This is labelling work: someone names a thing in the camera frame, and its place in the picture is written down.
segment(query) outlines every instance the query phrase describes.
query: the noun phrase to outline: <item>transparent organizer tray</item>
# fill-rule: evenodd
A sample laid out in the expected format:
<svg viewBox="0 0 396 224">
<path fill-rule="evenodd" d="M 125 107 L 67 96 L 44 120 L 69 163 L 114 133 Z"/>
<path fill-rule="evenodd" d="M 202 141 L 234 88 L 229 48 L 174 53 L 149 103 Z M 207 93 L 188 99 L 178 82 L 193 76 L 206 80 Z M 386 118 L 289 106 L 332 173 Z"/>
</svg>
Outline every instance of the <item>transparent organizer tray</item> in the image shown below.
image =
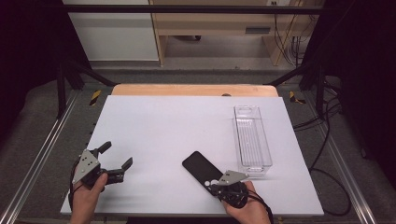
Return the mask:
<svg viewBox="0 0 396 224">
<path fill-rule="evenodd" d="M 272 160 L 260 109 L 257 106 L 237 105 L 234 112 L 239 172 L 252 178 L 264 177 L 272 166 Z"/>
</svg>

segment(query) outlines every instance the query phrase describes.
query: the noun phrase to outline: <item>black smartphone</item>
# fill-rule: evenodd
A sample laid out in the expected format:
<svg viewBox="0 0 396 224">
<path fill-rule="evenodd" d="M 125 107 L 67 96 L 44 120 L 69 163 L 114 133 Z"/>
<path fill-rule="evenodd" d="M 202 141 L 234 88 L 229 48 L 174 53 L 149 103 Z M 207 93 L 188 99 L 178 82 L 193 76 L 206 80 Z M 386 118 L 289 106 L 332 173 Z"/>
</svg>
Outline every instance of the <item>black smartphone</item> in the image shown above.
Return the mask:
<svg viewBox="0 0 396 224">
<path fill-rule="evenodd" d="M 218 181 L 223 176 L 223 173 L 216 166 L 199 151 L 194 151 L 182 164 L 209 193 L 216 196 L 207 185 L 213 180 Z"/>
</svg>

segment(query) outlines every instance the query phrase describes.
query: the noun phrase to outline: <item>hand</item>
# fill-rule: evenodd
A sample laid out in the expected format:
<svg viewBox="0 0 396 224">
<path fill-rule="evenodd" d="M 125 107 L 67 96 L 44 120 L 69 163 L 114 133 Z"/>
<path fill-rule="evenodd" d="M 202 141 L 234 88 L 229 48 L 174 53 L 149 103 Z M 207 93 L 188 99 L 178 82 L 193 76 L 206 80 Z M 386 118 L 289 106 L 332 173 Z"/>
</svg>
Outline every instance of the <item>hand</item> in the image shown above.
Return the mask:
<svg viewBox="0 0 396 224">
<path fill-rule="evenodd" d="M 251 181 L 245 182 L 247 189 L 256 192 Z M 228 203 L 221 201 L 228 215 L 234 217 L 241 224 L 270 224 L 270 219 L 265 207 L 258 201 L 248 198 L 243 208 L 234 208 Z"/>
<path fill-rule="evenodd" d="M 104 173 L 96 180 L 92 189 L 88 189 L 82 185 L 81 181 L 75 184 L 74 189 L 78 188 L 74 193 L 73 198 L 73 212 L 70 218 L 71 224 L 86 224 L 93 219 L 93 212 L 98 203 L 99 194 L 105 187 L 107 182 L 107 174 Z"/>
</svg>

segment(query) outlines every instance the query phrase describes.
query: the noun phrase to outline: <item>white tabletop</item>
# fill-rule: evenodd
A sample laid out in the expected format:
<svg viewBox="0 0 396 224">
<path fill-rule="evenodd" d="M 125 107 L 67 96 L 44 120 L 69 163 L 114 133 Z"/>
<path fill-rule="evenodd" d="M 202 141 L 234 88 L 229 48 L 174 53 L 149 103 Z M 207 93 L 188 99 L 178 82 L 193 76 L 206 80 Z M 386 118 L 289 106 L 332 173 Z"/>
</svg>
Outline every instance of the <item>white tabletop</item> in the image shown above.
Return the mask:
<svg viewBox="0 0 396 224">
<path fill-rule="evenodd" d="M 88 149 L 111 141 L 102 168 L 134 164 L 124 182 L 106 186 L 95 212 L 125 216 L 222 217 L 219 200 L 182 166 L 200 151 L 222 172 L 237 171 L 233 107 L 256 105 L 273 166 L 258 193 L 279 216 L 320 216 L 323 210 L 290 119 L 279 97 L 108 96 Z M 67 199 L 61 213 L 70 214 Z"/>
</svg>

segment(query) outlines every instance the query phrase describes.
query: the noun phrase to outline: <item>white cabinet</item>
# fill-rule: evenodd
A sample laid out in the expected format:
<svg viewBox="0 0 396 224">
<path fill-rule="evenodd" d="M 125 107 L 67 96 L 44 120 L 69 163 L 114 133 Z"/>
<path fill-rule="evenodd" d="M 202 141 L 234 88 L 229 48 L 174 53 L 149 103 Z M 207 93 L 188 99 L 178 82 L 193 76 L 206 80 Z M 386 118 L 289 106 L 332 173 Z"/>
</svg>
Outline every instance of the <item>white cabinet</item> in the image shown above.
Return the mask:
<svg viewBox="0 0 396 224">
<path fill-rule="evenodd" d="M 147 0 L 64 0 L 66 5 L 148 5 Z M 158 61 L 149 13 L 69 13 L 90 61 Z"/>
</svg>

